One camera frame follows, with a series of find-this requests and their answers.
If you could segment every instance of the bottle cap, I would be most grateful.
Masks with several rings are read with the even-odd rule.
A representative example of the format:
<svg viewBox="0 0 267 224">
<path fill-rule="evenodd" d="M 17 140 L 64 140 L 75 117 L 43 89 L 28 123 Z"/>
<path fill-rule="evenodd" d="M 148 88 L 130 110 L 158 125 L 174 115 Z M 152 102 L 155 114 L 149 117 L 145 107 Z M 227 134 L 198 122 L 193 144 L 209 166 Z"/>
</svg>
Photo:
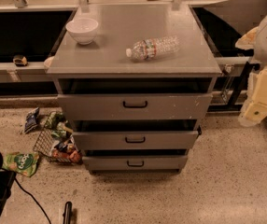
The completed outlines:
<svg viewBox="0 0 267 224">
<path fill-rule="evenodd" d="M 133 53 L 131 49 L 126 49 L 126 55 L 127 57 L 132 57 Z"/>
</svg>

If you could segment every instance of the clear bottle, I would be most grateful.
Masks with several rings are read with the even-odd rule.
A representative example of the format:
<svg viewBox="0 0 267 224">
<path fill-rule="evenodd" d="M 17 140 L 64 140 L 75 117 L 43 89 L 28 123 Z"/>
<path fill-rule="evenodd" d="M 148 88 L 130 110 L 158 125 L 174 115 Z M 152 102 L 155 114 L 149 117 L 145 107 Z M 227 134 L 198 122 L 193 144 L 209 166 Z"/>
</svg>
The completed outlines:
<svg viewBox="0 0 267 224">
<path fill-rule="evenodd" d="M 176 35 L 138 41 L 126 55 L 136 60 L 150 60 L 154 57 L 179 51 L 179 39 Z"/>
</svg>

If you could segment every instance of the concrete floor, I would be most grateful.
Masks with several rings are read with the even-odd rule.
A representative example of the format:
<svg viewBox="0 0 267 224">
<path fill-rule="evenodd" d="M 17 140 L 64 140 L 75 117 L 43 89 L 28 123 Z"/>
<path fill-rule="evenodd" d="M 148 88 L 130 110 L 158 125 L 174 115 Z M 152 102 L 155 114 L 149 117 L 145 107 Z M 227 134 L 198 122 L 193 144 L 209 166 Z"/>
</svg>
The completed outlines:
<svg viewBox="0 0 267 224">
<path fill-rule="evenodd" d="M 40 107 L 40 123 L 60 110 L 55 98 L 1 99 L 0 151 L 32 152 L 39 129 L 22 132 L 26 114 Z M 267 120 L 243 128 L 234 114 L 208 114 L 203 135 L 186 167 L 175 173 L 99 173 L 83 165 L 41 159 L 21 185 L 44 207 L 51 223 L 63 223 L 67 201 L 73 222 L 100 223 L 267 223 Z M 14 183 L 0 224 L 48 223 L 35 202 Z"/>
</svg>

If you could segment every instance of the chip bag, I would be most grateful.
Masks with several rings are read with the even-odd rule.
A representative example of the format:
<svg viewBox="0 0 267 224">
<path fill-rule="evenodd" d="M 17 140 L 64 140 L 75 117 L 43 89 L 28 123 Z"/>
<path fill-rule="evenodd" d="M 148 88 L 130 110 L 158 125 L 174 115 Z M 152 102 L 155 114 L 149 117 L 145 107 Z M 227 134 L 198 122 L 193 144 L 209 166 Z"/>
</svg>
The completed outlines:
<svg viewBox="0 0 267 224">
<path fill-rule="evenodd" d="M 32 176 L 36 171 L 38 159 L 38 153 L 21 154 L 16 152 L 6 154 L 3 158 L 3 168 L 21 175 Z"/>
</svg>

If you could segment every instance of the wire basket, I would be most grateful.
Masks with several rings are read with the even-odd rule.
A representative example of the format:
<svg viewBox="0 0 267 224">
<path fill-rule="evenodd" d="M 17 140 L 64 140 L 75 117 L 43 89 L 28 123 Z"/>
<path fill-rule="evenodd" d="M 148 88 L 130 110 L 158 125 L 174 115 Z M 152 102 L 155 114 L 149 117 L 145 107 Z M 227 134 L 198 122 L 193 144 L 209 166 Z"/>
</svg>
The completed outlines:
<svg viewBox="0 0 267 224">
<path fill-rule="evenodd" d="M 51 114 L 56 113 L 56 114 L 63 114 L 62 112 L 51 112 L 49 114 L 49 117 L 47 121 L 45 122 L 43 129 L 38 136 L 36 143 L 33 147 L 34 152 L 38 152 L 39 155 L 42 157 L 46 158 L 47 161 L 49 162 L 60 162 L 60 163 L 71 163 L 69 159 L 64 159 L 64 158 L 55 158 L 51 156 L 51 151 L 54 148 L 55 143 L 59 143 L 58 139 L 55 139 L 51 136 L 53 130 L 49 127 L 49 124 L 51 123 Z"/>
</svg>

